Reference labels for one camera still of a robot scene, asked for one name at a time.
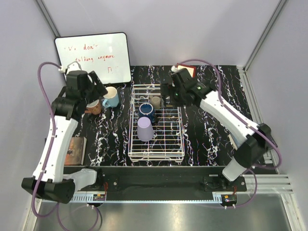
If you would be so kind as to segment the dark blue ceramic mug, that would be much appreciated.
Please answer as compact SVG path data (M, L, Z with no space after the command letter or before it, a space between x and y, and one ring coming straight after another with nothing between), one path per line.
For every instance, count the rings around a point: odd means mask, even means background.
M153 123L155 121L155 110L150 103L142 103L138 109L139 118L146 117L149 118Z

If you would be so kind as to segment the salmon pink floral mug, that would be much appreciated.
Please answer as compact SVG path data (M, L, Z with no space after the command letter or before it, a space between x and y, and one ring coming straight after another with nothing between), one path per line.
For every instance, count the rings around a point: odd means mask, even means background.
M86 107L85 113L91 113L93 115L98 115L102 111L102 106L100 100L96 100L92 103L89 103Z

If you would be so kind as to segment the light blue ceramic mug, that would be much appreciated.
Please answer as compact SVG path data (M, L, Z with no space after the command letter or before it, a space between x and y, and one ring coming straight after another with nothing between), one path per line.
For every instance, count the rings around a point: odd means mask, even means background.
M103 96L102 105L105 108L114 108L119 104L119 96L115 87L106 87L107 94Z

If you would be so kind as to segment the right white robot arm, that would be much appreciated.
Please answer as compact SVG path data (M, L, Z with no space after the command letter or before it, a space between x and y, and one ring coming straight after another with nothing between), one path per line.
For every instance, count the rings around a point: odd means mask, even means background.
M233 108L208 81L198 81L187 69L180 69L160 85L161 97L174 106L195 105L215 117L231 134L237 150L218 179L219 187L229 191L236 179L269 150L271 129L257 124Z

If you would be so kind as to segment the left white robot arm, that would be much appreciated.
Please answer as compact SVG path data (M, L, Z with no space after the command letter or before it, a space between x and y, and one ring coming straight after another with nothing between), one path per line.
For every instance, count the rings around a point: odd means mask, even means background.
M64 86L51 104L51 124L45 147L33 175L23 178L21 187L36 198L67 204L76 191L103 187L103 177L89 167L64 174L64 162L75 129L87 105L107 90L94 71L70 71Z

